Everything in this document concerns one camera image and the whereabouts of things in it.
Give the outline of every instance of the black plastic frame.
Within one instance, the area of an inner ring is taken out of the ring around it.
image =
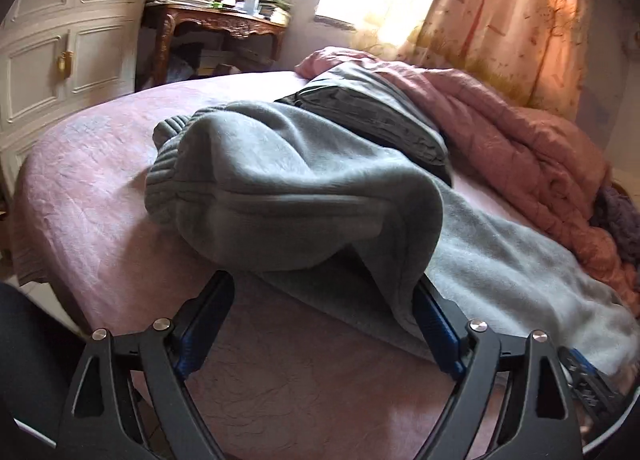
[[[132,395],[130,370],[141,370],[175,458],[223,460],[225,456],[202,421],[183,378],[202,366],[233,298],[233,279],[219,271],[197,299],[181,307],[167,328],[151,326],[139,334],[118,337],[107,333],[104,339],[89,342],[66,403],[56,458],[157,458],[146,443]],[[430,316],[416,307],[427,304],[440,311],[449,324],[447,331],[459,341],[454,349],[460,356],[449,359],[463,364],[464,375],[415,460],[466,459],[498,372],[510,374],[508,389],[490,447],[481,459],[581,459],[572,396],[551,340],[501,335],[491,328],[474,331],[457,305],[444,300],[423,278],[415,290],[414,313],[418,325],[425,329],[433,328],[433,321],[422,320]],[[194,339],[198,335],[205,340]],[[425,335],[427,341],[433,336],[432,332]],[[185,355],[188,360],[181,361]],[[88,374],[94,361],[99,362],[99,383]],[[179,364],[189,367],[177,372]],[[78,401],[87,396],[98,400],[89,405],[97,408],[98,414],[83,410],[79,416]]]

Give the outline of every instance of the purple blanket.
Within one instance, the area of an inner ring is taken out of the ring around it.
[[[601,189],[596,197],[591,225],[611,234],[622,262],[639,270],[640,213],[630,198],[613,187]],[[636,291],[640,291],[640,273],[636,278]]]

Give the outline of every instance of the pink bed sheet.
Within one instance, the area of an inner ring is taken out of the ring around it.
[[[91,329],[122,334],[171,317],[216,267],[146,215],[153,128],[220,102],[274,100],[304,83],[292,72],[182,82],[50,129],[24,164],[14,198],[21,280],[51,281]],[[466,171],[456,173],[454,187],[489,213],[527,223]],[[413,458],[449,396],[449,378],[267,284],[236,280],[236,303],[188,381],[222,449],[244,460]],[[473,457],[488,443],[500,399],[497,388]]]

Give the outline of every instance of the table leg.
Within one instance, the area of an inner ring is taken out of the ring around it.
[[[282,51],[282,42],[284,41],[284,32],[279,34],[272,34],[273,42],[271,43],[271,60],[277,61],[280,59],[280,52]]]
[[[175,16],[166,11],[159,15],[158,26],[156,27],[156,49],[154,51],[154,61],[152,77],[154,86],[166,84],[166,72],[169,66],[169,49],[171,40],[175,32]]]

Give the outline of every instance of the floor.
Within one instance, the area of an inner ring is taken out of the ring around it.
[[[5,259],[0,259],[0,281],[17,288],[45,312],[49,313],[49,315],[53,316],[78,335],[82,335],[81,330],[60,305],[49,283],[35,283],[31,281],[31,283],[20,286],[11,264]],[[172,460],[174,456],[172,455],[171,448],[164,436],[164,432],[162,432],[158,417],[151,405],[143,399],[138,403],[138,410],[140,411],[151,450],[160,458]]]
[[[5,259],[0,259],[0,281],[16,287],[25,294],[25,296],[36,303],[36,305],[40,306],[40,308],[56,318],[67,328],[73,330],[79,335],[82,334],[78,326],[68,316],[62,308],[62,305],[60,305],[60,302],[53,293],[49,283],[35,283],[34,281],[31,281],[30,283],[20,286],[11,264],[7,263]]]

